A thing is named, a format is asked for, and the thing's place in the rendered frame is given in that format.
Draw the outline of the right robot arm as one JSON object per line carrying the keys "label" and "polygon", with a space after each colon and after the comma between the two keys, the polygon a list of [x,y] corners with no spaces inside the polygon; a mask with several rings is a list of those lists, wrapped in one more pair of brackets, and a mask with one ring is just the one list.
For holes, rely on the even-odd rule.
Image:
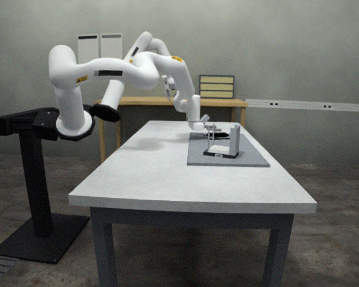
{"label": "right robot arm", "polygon": [[83,109],[81,85],[97,80],[119,80],[150,90],[159,83],[158,71],[174,79],[178,89],[174,107],[178,112],[186,112],[187,121],[207,122],[210,119],[206,114],[200,119],[200,96],[194,95],[190,74],[180,57],[145,51],[135,55],[133,65],[115,58],[98,58],[77,65],[74,52],[68,46],[57,45],[50,51],[48,68],[60,112],[56,127],[65,136],[82,135],[92,125],[91,116]]}

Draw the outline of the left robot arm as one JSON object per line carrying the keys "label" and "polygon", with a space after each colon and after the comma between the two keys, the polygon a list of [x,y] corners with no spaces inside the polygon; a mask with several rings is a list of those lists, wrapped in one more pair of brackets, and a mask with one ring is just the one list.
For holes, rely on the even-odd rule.
{"label": "left robot arm", "polygon": [[[143,32],[140,37],[135,41],[133,47],[130,49],[126,57],[123,59],[127,63],[133,64],[133,58],[136,54],[144,51],[156,50],[161,56],[171,56],[168,52],[168,49],[165,46],[165,43],[160,40],[152,37],[149,32]],[[169,87],[172,90],[175,90],[176,84],[172,76],[168,76]],[[124,81],[110,80],[108,88],[105,92],[104,98],[100,104],[107,104],[110,107],[117,109],[120,102],[121,96],[124,91]]]}

